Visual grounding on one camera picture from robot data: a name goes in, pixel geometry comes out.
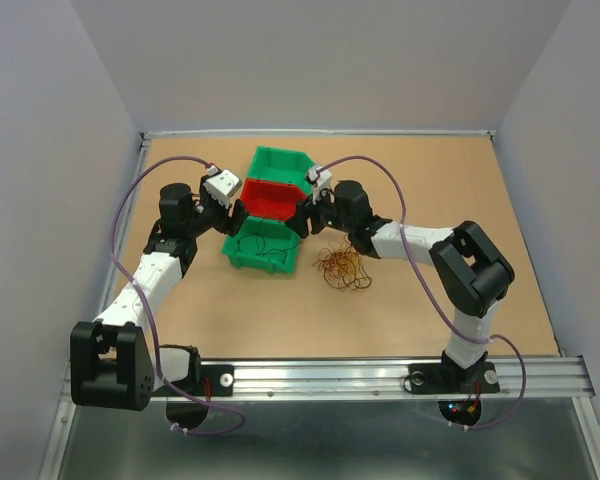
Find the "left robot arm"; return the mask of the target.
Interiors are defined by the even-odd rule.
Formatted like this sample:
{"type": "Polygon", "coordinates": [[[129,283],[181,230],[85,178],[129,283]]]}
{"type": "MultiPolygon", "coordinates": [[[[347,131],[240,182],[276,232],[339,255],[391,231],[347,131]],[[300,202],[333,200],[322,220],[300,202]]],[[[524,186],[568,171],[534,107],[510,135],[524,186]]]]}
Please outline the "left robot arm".
{"type": "Polygon", "coordinates": [[[194,193],[184,183],[160,191],[159,218],[134,273],[113,302],[70,335],[71,397],[75,404],[141,411],[164,381],[159,348],[149,347],[154,314],[184,278],[209,230],[235,236],[248,213],[234,196],[242,182],[229,171],[205,176],[194,193]]]}

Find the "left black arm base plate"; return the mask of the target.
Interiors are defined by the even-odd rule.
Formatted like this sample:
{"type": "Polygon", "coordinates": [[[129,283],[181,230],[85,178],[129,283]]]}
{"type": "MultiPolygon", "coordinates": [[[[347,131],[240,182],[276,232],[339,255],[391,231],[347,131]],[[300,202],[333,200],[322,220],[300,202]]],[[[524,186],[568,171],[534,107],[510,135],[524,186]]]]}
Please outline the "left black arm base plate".
{"type": "Polygon", "coordinates": [[[164,371],[166,378],[178,389],[210,399],[233,396],[235,369],[228,363],[206,364],[196,367],[193,373],[164,371]]]}

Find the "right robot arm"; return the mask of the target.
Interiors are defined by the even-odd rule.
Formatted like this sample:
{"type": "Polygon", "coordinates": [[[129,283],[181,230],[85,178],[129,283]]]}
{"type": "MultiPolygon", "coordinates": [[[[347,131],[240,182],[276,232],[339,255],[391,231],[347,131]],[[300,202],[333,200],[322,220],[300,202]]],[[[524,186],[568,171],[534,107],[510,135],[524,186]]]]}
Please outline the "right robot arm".
{"type": "Polygon", "coordinates": [[[443,318],[451,336],[442,353],[441,381],[452,390],[462,390],[475,380],[486,360],[493,317],[515,279],[511,264],[477,223],[424,228],[383,218],[373,212],[362,185],[346,180],[333,191],[297,203],[285,225],[303,239],[333,228],[345,233],[363,256],[408,261],[434,308],[440,310],[418,268],[433,266],[454,306],[454,316],[443,318]]]}

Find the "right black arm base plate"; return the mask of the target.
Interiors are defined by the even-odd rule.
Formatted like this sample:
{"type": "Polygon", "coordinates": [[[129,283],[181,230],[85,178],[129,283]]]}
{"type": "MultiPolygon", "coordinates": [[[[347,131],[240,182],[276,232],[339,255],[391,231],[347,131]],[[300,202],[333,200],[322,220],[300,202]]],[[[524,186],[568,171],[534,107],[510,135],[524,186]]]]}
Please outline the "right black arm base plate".
{"type": "Polygon", "coordinates": [[[495,371],[487,362],[477,368],[462,370],[441,363],[419,363],[408,367],[402,379],[403,389],[414,395],[468,395],[469,393],[499,393],[497,379],[488,380],[486,373],[495,371]]]}

